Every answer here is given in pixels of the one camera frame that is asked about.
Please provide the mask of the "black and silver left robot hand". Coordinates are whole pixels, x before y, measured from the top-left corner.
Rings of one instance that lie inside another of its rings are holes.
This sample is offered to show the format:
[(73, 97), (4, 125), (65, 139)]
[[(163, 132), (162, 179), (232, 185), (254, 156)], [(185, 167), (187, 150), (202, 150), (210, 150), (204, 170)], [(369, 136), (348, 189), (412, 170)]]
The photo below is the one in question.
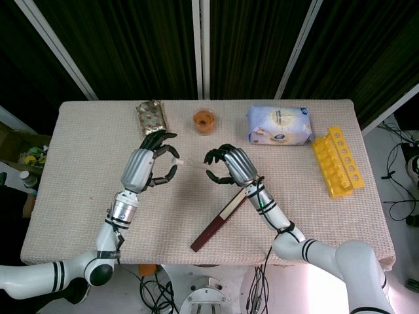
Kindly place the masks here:
[(167, 152), (179, 158), (179, 153), (173, 146), (164, 144), (165, 140), (176, 136), (176, 133), (166, 130), (152, 132), (145, 136), (139, 148), (131, 154), (122, 174), (121, 183), (125, 190), (140, 194), (148, 187), (166, 184), (174, 178), (177, 165), (172, 166), (163, 177), (153, 177), (152, 170), (155, 160)]

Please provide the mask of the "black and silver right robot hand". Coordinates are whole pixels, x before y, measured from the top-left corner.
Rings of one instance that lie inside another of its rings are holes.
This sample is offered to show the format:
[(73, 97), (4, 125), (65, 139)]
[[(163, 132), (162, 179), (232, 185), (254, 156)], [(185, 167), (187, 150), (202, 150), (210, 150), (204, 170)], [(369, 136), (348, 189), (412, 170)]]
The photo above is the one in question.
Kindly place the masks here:
[(219, 148), (210, 150), (204, 157), (204, 163), (223, 161), (228, 169), (229, 177), (217, 177), (212, 171), (206, 170), (207, 176), (217, 184), (236, 184), (247, 187), (257, 179), (257, 170), (247, 154), (231, 144), (223, 144)]

